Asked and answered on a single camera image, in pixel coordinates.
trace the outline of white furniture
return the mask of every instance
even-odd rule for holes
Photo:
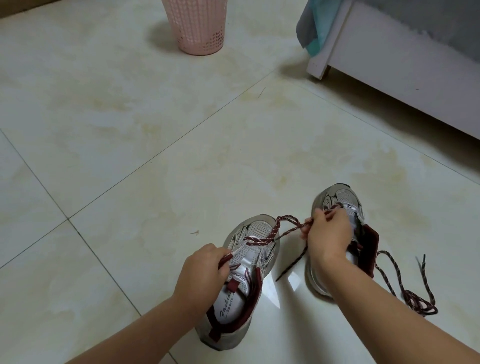
[[[480,139],[480,64],[375,8],[342,2],[307,72],[328,66]]]

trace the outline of sneaker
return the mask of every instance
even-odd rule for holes
[[[352,227],[352,242],[346,252],[347,259],[373,278],[379,237],[372,228],[365,224],[360,200],[350,186],[337,183],[320,193],[313,202],[312,216],[316,208],[330,210],[336,204],[341,204],[346,210]],[[307,259],[305,269],[311,286],[319,294],[331,298],[331,294],[317,277],[310,257]]]
[[[273,217],[258,215],[242,222],[225,240],[223,246],[232,251],[227,256],[230,274],[217,300],[195,327],[205,345],[218,351],[233,349],[247,333],[262,293],[264,277],[270,273],[278,256],[279,234],[277,232],[273,241],[264,246],[249,245],[244,238],[264,239],[275,225]]]

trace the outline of pink plastic basket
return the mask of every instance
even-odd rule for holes
[[[227,0],[162,0],[173,35],[185,53],[203,56],[223,47]]]

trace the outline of forearm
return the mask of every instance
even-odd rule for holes
[[[194,318],[181,303],[169,298],[69,364],[158,364],[194,324]]]
[[[410,310],[346,259],[317,265],[377,363],[478,363],[480,354]]]

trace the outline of white tiled floor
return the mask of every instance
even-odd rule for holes
[[[176,50],[160,1],[0,20],[0,362],[75,356],[167,298],[195,249],[261,212],[304,218],[335,182],[422,295],[427,254],[429,319],[480,350],[480,142],[334,70],[306,77],[303,6],[231,0],[226,45],[200,58]],[[302,248],[282,242],[273,275]],[[238,348],[191,332],[176,362],[371,362],[303,271],[267,277]]]

